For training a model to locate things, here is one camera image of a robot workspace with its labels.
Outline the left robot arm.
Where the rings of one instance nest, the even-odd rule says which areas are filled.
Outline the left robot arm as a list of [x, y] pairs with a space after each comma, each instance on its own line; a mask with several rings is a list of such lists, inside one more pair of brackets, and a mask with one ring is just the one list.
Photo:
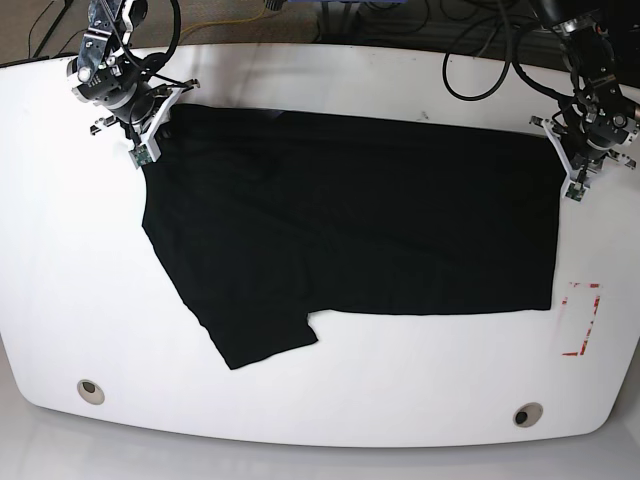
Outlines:
[[598, 166], [610, 151], [639, 134], [639, 105], [623, 95], [602, 1], [532, 1], [542, 27], [557, 34], [573, 94], [558, 101], [566, 124], [561, 145], [570, 165]]

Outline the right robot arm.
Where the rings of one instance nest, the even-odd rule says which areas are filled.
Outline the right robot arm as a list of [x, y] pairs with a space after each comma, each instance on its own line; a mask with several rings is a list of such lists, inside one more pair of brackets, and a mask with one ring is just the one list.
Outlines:
[[146, 1], [91, 1], [88, 30], [83, 34], [75, 59], [67, 65], [71, 92], [83, 103], [107, 109], [136, 141], [137, 130], [157, 111], [149, 80], [159, 75], [178, 46], [181, 10], [171, 3], [171, 41], [166, 51], [143, 58], [133, 54], [130, 37], [145, 19]]

